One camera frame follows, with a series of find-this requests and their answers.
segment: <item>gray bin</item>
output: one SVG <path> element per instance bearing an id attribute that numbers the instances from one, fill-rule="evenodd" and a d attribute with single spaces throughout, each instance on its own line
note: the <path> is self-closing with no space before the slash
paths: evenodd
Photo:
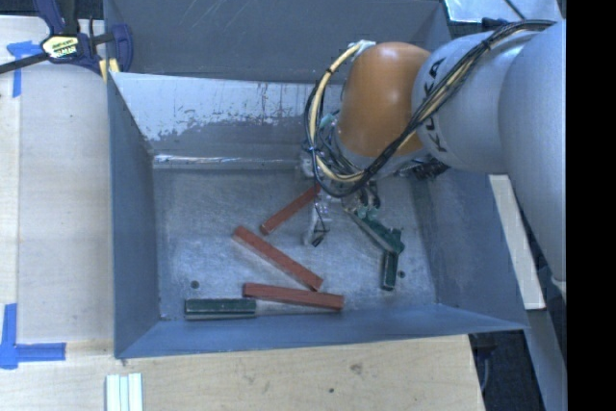
<path id="1" fill-rule="evenodd" d="M 310 186 L 301 114 L 324 69 L 358 39 L 449 40 L 442 6 L 414 0 L 104 0 L 132 29 L 131 72 L 109 82 L 115 356 L 308 347 L 526 327 L 488 177 L 379 183 L 379 218 L 402 230 L 405 272 L 379 288 L 381 252 L 337 203 L 318 247 L 310 208 L 268 240 L 345 295 L 341 313 L 259 302 L 258 317 L 185 321 L 188 297 L 244 282 L 300 288 L 231 240 Z M 326 105 L 339 104 L 344 65 Z"/>

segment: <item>blue tape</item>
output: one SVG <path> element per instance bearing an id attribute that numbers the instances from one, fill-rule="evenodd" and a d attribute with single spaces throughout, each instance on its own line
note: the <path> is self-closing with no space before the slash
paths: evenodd
<path id="1" fill-rule="evenodd" d="M 2 340 L 0 342 L 0 369 L 14 370 L 19 363 L 33 361 L 63 361 L 66 359 L 66 343 L 41 345 L 18 345 L 17 304 L 4 307 Z"/>
<path id="2" fill-rule="evenodd" d="M 20 41 L 19 43 L 9 43 L 7 50 L 11 52 L 11 55 L 16 60 L 22 57 L 29 57 L 30 55 L 37 55 L 42 52 L 40 46 L 31 41 Z M 21 94 L 21 69 L 17 69 L 13 75 L 13 98 L 16 98 Z"/>

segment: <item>red wooden block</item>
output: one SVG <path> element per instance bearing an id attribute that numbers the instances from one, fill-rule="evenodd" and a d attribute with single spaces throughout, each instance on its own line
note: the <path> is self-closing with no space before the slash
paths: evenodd
<path id="1" fill-rule="evenodd" d="M 259 254 L 311 290 L 318 291 L 321 287 L 323 280 L 320 277 L 243 226 L 238 226 L 235 229 L 233 240 L 250 248 L 253 252 Z"/>
<path id="2" fill-rule="evenodd" d="M 308 189 L 306 192 L 296 198 L 293 202 L 287 204 L 275 215 L 273 215 L 271 218 L 267 219 L 263 224 L 261 224 L 261 226 L 259 226 L 261 233 L 263 233 L 264 235 L 268 235 L 269 233 L 271 233 L 283 222 L 285 222 L 292 215 L 294 215 L 297 211 L 315 200 L 315 197 L 319 194 L 320 191 L 321 186 L 319 184 L 312 186 L 310 189 Z"/>
<path id="3" fill-rule="evenodd" d="M 345 297 L 342 295 L 315 293 L 258 283 L 244 283 L 244 296 L 292 305 L 330 308 L 332 310 L 342 310 L 345 305 Z"/>

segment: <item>wooden stick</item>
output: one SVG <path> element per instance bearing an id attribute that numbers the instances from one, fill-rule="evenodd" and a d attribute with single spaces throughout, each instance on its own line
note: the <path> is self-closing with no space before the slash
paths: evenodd
<path id="1" fill-rule="evenodd" d="M 345 297 L 342 295 L 315 293 L 258 283 L 244 283 L 244 296 L 293 305 L 330 308 L 332 310 L 342 310 L 345 305 Z"/>
<path id="2" fill-rule="evenodd" d="M 322 278 L 243 226 L 238 226 L 235 229 L 233 240 L 257 253 L 311 290 L 318 291 L 321 287 Z"/>
<path id="3" fill-rule="evenodd" d="M 269 235 L 273 230 L 275 230 L 283 222 L 288 220 L 300 209 L 315 200 L 315 197 L 319 194 L 320 191 L 321 186 L 319 184 L 310 187 L 310 189 L 297 197 L 293 202 L 287 204 L 275 215 L 273 215 L 271 218 L 267 219 L 263 224 L 261 224 L 261 226 L 259 226 L 261 233 L 263 233 L 264 235 Z"/>

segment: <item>bin floor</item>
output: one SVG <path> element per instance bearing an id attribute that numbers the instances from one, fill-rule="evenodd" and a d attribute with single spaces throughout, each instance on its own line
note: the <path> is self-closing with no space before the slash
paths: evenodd
<path id="1" fill-rule="evenodd" d="M 312 185 L 296 170 L 155 169 L 161 316 L 183 318 L 189 297 L 240 297 L 245 282 L 303 288 L 294 279 L 231 239 L 259 225 Z M 330 231 L 319 246 L 305 245 L 308 205 L 265 239 L 324 279 L 321 291 L 344 295 L 345 310 L 433 304 L 435 290 L 412 200 L 412 182 L 378 183 L 379 220 L 402 230 L 396 288 L 380 288 L 382 250 L 343 211 L 329 205 Z M 259 315 L 315 313 L 322 309 L 260 301 Z"/>

